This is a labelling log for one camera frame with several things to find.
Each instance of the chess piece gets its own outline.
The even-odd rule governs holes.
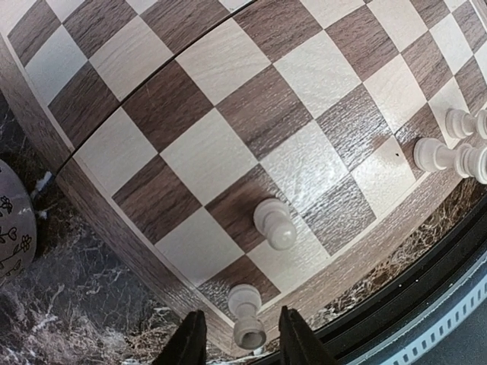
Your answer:
[[[424,171],[433,173],[454,168],[463,178],[472,176],[487,184],[487,147],[461,144],[456,150],[451,150],[435,138],[423,138],[414,148],[414,161]]]
[[[278,199],[266,199],[257,205],[253,222],[273,249],[290,249],[296,243],[296,227],[291,221],[289,208]]]
[[[264,325],[256,317],[262,306],[259,291],[248,284],[233,287],[228,294],[228,309],[237,317],[234,340],[239,348],[256,350],[266,343]]]
[[[446,118],[447,132],[452,138],[465,138],[477,132],[487,139],[487,110],[480,110],[473,116],[463,110],[450,109]]]

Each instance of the marble surface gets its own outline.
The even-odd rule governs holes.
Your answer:
[[[0,158],[29,192],[46,169],[0,97]],[[429,250],[485,193],[464,180],[438,210],[385,262],[323,308],[317,329],[355,307]],[[150,363],[180,320],[140,283],[75,211],[55,184],[33,202],[39,242],[32,265],[0,287],[0,363]],[[277,341],[263,354],[274,351]],[[209,363],[232,361],[208,344]]]

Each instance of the dark wooden square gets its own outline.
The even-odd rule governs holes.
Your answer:
[[[218,0],[156,2],[142,15],[173,53],[178,53],[228,15]]]
[[[479,64],[472,57],[455,76],[462,90],[466,105],[472,114],[477,112],[487,103],[487,84],[480,71]]]
[[[108,86],[87,62],[54,98],[49,109],[77,148],[118,105]]]
[[[113,200],[152,243],[201,207],[160,156],[136,173]]]
[[[443,0],[411,0],[411,3],[428,29],[438,24],[450,13]]]
[[[399,53],[366,5],[328,27],[326,32],[362,81],[367,80]]]
[[[166,65],[123,105],[158,151],[165,149],[212,107],[176,61]]]
[[[37,0],[8,35],[22,65],[32,59],[60,26],[61,22],[46,0]]]
[[[234,19],[271,62],[323,30],[299,0],[260,0]]]
[[[321,196],[303,216],[330,255],[334,255],[375,220],[367,200],[350,175]]]
[[[206,209],[247,253],[265,240],[253,224],[256,206],[263,200],[276,197],[286,202],[271,177],[257,165],[206,205]]]
[[[89,0],[68,16],[64,26],[90,58],[136,15],[125,0]]]
[[[250,284],[256,287],[260,292],[263,304],[280,294],[279,289],[246,255],[200,285],[199,290],[223,313],[235,320],[228,310],[228,293],[232,287],[240,284]]]
[[[349,171],[355,169],[392,132],[363,85],[356,87],[317,120]]]
[[[403,57],[427,100],[453,77],[447,61],[429,32],[405,49]]]
[[[472,4],[464,2],[454,11],[454,18],[472,51],[477,52],[487,40],[487,33]]]
[[[414,162],[414,147],[421,138],[436,138],[444,142],[443,134],[436,122],[436,118],[428,104],[424,105],[403,127],[396,132],[396,140],[399,142],[404,156],[411,166],[416,179],[425,172],[420,170]]]
[[[233,92],[217,109],[259,159],[313,118],[274,66]]]

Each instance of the black object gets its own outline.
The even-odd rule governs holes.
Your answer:
[[[478,265],[479,257],[486,252],[487,195],[446,237],[396,280],[349,313],[319,329],[315,336],[325,344],[331,357],[337,359],[338,363],[348,363],[376,347],[393,333],[401,331],[411,318],[424,312],[452,284],[457,283],[465,272]],[[286,311],[289,320],[293,316],[290,313],[296,312],[293,309]],[[279,329],[282,331],[282,326],[286,325],[281,320]],[[282,353],[281,348],[278,353],[257,360],[254,364],[294,365],[292,362],[282,362]],[[175,360],[171,362],[171,357],[165,359],[166,362],[156,360],[153,364],[199,364],[178,363]]]
[[[279,319],[281,365],[337,365],[296,309],[283,306]],[[152,365],[204,365],[206,324],[202,311],[191,312]]]
[[[205,314],[190,312],[152,365],[205,365]]]
[[[279,331],[281,365],[338,365],[296,309],[282,307]]]

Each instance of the white chess pawn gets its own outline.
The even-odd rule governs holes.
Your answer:
[[[262,306],[259,291],[248,284],[233,287],[228,294],[228,309],[237,317],[234,340],[239,348],[256,350],[266,343],[266,331],[257,312]]]
[[[487,184],[487,147],[461,144],[451,150],[435,138],[423,138],[414,147],[414,161],[424,171],[433,173],[454,168],[463,178],[472,176],[479,183]]]
[[[450,109],[445,122],[452,138],[461,139],[477,132],[482,139],[487,139],[487,110],[480,110],[473,116],[463,110]]]
[[[273,249],[290,249],[296,243],[296,227],[291,221],[289,208],[278,199],[266,199],[257,205],[253,222]]]

